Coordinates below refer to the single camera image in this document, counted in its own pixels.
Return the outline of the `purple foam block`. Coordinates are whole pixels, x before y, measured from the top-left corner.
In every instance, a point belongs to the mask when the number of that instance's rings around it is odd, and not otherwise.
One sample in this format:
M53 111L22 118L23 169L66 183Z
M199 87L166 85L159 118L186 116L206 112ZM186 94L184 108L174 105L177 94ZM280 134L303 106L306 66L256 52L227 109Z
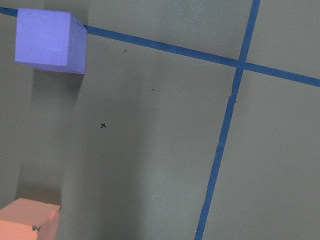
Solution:
M42 71L85 74L87 29L70 12L19 8L17 63Z

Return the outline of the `orange foam block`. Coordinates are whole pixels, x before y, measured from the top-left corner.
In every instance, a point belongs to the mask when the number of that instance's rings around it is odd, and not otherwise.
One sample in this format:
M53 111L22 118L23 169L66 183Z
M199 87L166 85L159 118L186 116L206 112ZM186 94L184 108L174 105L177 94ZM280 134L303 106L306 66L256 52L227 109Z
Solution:
M55 240L60 205L18 198L0 210L2 240Z

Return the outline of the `crossing blue tape strip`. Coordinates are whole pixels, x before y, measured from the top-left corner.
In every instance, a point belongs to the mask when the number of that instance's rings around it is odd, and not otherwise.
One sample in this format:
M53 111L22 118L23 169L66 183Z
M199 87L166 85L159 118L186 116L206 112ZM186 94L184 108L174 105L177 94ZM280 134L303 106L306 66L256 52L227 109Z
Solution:
M208 179L206 196L200 212L197 229L195 231L194 238L196 240L201 240L205 232L206 223L207 223L207 219L208 219L208 215L209 215L209 211L210 211L210 207L211 207L211 203L212 203L212 199L214 196L214 191L215 191L215 187L218 179L218 174L219 174L219 170L220 170L220 166L221 166L221 162L224 154L224 149L225 149L229 129L232 122L234 107L236 104L238 91L240 88L240 84L241 84L241 80L242 80L242 76L245 68L245 63L247 62L247 57L250 49L250 44L253 36L255 23L258 16L260 3L261 2L259 0L253 0L250 8L250 13L249 13L249 17L248 17L248 21L245 29L245 34L243 37L241 50L240 50L240 54L237 61L233 82L232 82L231 94L228 98L221 131L219 134L218 144L215 151L213 164L210 171L210 176Z

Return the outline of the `long blue tape strip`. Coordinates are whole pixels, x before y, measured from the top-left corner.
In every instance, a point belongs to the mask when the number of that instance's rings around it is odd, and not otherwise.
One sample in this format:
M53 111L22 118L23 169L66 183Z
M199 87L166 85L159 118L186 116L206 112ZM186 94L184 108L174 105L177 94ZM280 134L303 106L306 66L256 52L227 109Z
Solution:
M126 42L142 47L147 47L151 49L156 49L168 53L173 53L185 57L190 57L194 59L204 60L207 62L212 62L228 67L236 68L236 76L240 81L244 71L255 72L259 74L264 74L272 77L277 77L281 79L286 79L306 85L311 85L315 87L320 86L320 80L318 78L300 75L293 72L288 72L280 69L275 69L271 67L262 66L259 64L254 64L247 62L248 53L250 50L250 44L255 28L255 23L258 16L260 1L254 0L250 9L244 38L242 41L242 46L238 59L228 58L212 53L202 52L198 50L193 50L185 47L180 47L176 45L171 45L167 43L162 43L159 41L154 41L146 38L141 38L133 35L128 35L124 33L119 33L116 31L110 31L102 28L97 28L93 26L86 25L85 28L87 32L91 35L104 37L112 40L117 40L121 42Z

